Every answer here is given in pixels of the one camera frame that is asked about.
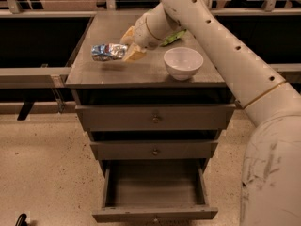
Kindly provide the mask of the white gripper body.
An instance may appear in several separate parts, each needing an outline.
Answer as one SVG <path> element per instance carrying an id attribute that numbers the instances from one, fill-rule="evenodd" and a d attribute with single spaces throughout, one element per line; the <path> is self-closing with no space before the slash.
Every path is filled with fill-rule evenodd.
<path id="1" fill-rule="evenodd" d="M 155 49 L 163 40 L 163 20 L 160 14 L 144 13 L 134 26 L 134 42 L 144 49 Z"/>

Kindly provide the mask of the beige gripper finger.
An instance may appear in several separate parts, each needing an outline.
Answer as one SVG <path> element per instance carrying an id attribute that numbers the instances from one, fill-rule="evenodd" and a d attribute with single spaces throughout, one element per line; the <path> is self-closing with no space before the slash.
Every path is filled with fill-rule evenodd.
<path id="1" fill-rule="evenodd" d="M 123 57 L 124 62 L 133 62 L 143 58 L 146 54 L 146 49 L 141 48 L 139 45 L 132 43 L 129 46 L 129 49 L 125 53 Z"/>
<path id="2" fill-rule="evenodd" d="M 120 39 L 121 44 L 131 45 L 134 43 L 134 28 L 131 26 Z"/>

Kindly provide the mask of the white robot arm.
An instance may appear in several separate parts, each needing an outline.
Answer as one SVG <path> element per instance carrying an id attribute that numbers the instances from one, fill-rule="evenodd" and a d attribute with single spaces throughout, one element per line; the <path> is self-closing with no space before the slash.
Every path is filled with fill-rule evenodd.
<path id="1" fill-rule="evenodd" d="M 188 30 L 255 125 L 242 172 L 241 226 L 301 226 L 301 95 L 219 23 L 211 0 L 161 0 L 123 41 L 154 49 Z"/>

